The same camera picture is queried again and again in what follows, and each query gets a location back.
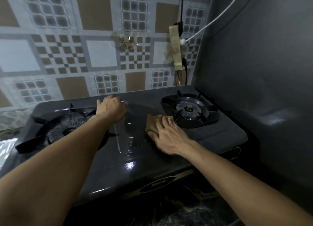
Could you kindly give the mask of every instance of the forearm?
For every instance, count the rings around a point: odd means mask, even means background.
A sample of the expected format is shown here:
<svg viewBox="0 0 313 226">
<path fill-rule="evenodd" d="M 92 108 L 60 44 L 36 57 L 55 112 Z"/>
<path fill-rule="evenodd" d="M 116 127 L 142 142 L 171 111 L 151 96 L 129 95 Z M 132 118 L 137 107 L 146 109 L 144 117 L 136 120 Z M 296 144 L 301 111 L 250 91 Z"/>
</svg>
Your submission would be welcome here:
<svg viewBox="0 0 313 226">
<path fill-rule="evenodd" d="M 111 122 L 96 116 L 0 180 L 0 222 L 9 207 L 37 224 L 61 224 Z"/>
<path fill-rule="evenodd" d="M 287 197 L 194 141 L 188 159 L 247 225 L 313 225 L 312 217 Z"/>
</svg>

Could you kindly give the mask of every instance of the black stove top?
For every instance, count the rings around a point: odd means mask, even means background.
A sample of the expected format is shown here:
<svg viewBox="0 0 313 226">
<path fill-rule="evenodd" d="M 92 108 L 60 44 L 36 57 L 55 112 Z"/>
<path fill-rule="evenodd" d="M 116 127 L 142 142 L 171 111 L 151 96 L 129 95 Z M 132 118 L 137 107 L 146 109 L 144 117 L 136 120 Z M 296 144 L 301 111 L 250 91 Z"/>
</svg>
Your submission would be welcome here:
<svg viewBox="0 0 313 226">
<path fill-rule="evenodd" d="M 226 152 L 247 141 L 242 129 L 191 86 L 120 96 L 128 101 L 128 111 L 104 135 L 75 204 L 113 192 L 132 197 L 193 172 L 184 158 L 168 156 L 156 148 L 145 133 L 147 114 L 174 116 L 191 139 L 214 153 Z M 0 177 L 88 121 L 96 113 L 96 100 L 100 98 L 103 97 L 38 104 L 0 170 Z"/>
</svg>

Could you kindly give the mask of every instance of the backsplash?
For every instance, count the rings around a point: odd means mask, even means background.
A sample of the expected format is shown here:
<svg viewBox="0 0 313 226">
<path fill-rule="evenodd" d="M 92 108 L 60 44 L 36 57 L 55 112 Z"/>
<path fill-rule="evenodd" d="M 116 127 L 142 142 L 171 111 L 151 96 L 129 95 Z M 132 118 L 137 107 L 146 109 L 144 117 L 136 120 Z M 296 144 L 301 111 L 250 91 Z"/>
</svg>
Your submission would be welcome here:
<svg viewBox="0 0 313 226">
<path fill-rule="evenodd" d="M 184 0 L 182 38 L 205 26 L 209 2 Z M 29 114 L 43 101 L 177 85 L 166 47 L 168 27 L 180 19 L 180 3 L 0 0 L 0 130 L 20 126 L 8 118 Z M 119 35 L 135 45 L 127 50 Z M 188 83 L 201 37 L 184 47 Z"/>
</svg>

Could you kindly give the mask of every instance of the oval brand label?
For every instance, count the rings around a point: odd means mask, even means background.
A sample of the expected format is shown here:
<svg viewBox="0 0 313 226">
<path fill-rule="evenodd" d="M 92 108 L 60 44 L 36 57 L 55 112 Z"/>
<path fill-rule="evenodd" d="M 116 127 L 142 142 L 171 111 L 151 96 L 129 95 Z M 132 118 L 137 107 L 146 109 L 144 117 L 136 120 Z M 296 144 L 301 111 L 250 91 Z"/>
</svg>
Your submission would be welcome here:
<svg viewBox="0 0 313 226">
<path fill-rule="evenodd" d="M 176 176 L 170 176 L 170 177 L 164 177 L 159 180 L 155 180 L 154 182 L 149 183 L 148 185 L 145 185 L 143 188 L 141 188 L 138 193 L 147 193 L 150 191 L 154 191 L 156 189 L 159 189 L 163 186 L 166 186 L 167 184 L 170 184 L 172 181 L 176 180 Z"/>
</svg>

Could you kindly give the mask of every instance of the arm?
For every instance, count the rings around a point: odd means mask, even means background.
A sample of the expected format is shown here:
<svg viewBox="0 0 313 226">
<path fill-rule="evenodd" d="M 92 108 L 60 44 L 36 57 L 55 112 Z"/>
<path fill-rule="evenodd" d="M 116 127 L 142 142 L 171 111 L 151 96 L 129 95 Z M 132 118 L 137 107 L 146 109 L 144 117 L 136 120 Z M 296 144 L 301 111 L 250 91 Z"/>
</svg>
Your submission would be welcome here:
<svg viewBox="0 0 313 226">
<path fill-rule="evenodd" d="M 78 129 L 0 180 L 0 225 L 62 225 L 109 127 L 126 113 L 112 96 Z"/>
<path fill-rule="evenodd" d="M 171 119 L 156 126 L 159 136 L 149 132 L 157 147 L 178 154 L 192 163 L 221 194 L 247 226 L 313 225 L 313 218 L 297 204 L 248 174 L 230 161 L 190 140 Z"/>
</svg>

